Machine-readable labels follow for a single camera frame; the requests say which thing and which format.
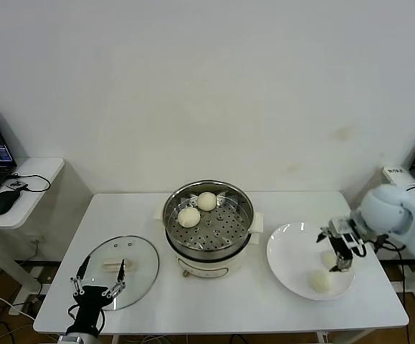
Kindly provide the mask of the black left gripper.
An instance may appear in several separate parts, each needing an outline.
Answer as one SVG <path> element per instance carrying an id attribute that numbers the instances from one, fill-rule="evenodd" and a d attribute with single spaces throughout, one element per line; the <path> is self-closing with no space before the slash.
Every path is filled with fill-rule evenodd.
<path id="1" fill-rule="evenodd" d="M 70 277 L 75 304 L 67 313 L 74 320 L 66 330 L 70 333 L 100 334 L 105 327 L 104 308 L 125 289 L 125 260 L 120 263 L 117 281 L 112 287 L 82 286 L 90 257 L 86 257 L 75 276 Z"/>

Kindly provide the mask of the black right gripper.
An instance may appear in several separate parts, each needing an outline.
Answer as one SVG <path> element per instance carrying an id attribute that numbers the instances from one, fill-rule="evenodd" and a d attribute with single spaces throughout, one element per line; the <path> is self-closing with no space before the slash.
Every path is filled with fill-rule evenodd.
<path id="1" fill-rule="evenodd" d="M 351 268 L 353 255 L 364 257 L 366 247 L 356 223 L 348 217 L 331 219 L 328 228 L 322 228 L 316 242 L 329 238 L 335 252 L 335 265 L 330 272 L 346 272 Z"/>

